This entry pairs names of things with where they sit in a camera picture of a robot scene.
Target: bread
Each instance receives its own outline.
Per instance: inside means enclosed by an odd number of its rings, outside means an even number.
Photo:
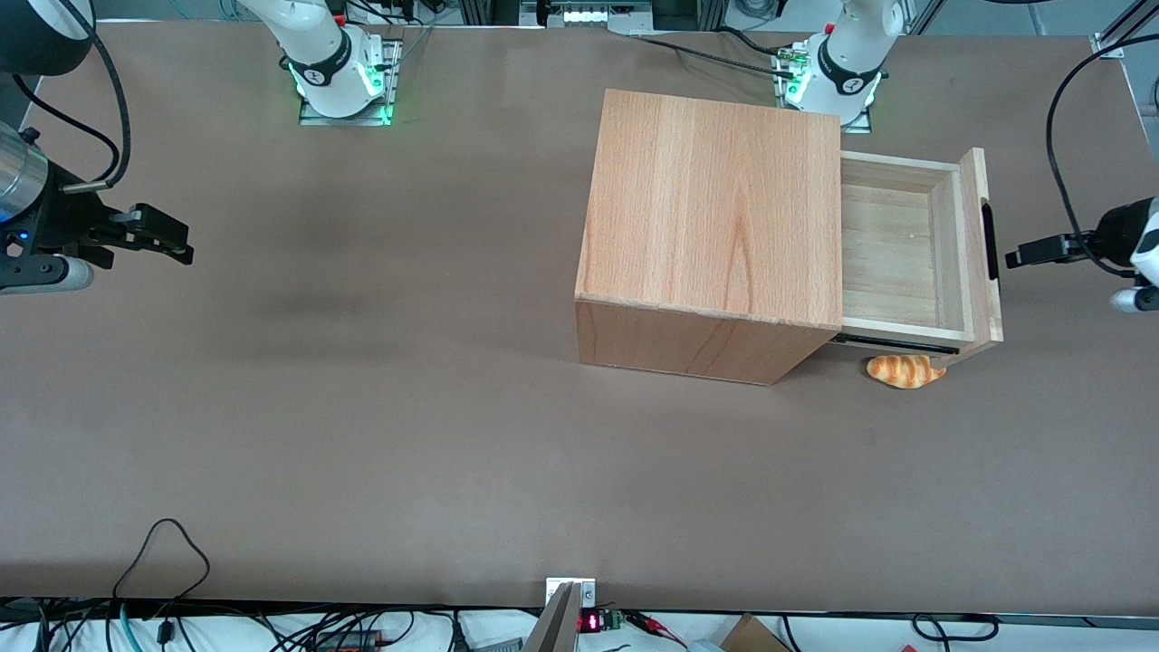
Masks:
[[[870,376],[902,390],[916,390],[946,375],[930,367],[928,356],[879,356],[866,365]]]

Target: wooden box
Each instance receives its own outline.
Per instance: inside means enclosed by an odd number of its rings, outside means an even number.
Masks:
[[[830,340],[982,351],[1001,340],[985,193],[981,149],[841,153],[833,116],[608,90],[580,359],[767,384]]]

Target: drawer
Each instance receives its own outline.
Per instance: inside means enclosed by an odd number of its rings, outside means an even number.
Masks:
[[[943,366],[1001,342],[986,193],[982,149],[957,163],[841,152],[833,342],[928,353]]]

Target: table surface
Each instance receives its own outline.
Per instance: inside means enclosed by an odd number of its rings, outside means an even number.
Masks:
[[[134,145],[105,200],[187,221],[197,261],[118,252],[85,292],[0,302],[0,593],[108,594],[175,517],[204,598],[533,605],[582,573],[625,607],[1159,615],[1157,322],[1093,265],[1005,272],[1007,342],[918,393],[836,346],[772,388],[576,362],[604,89],[767,104],[758,75],[597,30],[436,30],[396,124],[300,127],[261,25],[102,31]],[[844,146],[985,147],[1000,249],[1060,232],[1043,119],[1088,52],[903,38]],[[1120,64],[1091,67],[1058,148],[1093,226],[1159,173]],[[43,96],[116,133],[95,57]],[[198,572],[168,532],[126,593]]]

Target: metal cylinder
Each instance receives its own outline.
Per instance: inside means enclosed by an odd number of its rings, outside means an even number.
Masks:
[[[0,122],[0,224],[32,205],[48,178],[49,159]]]

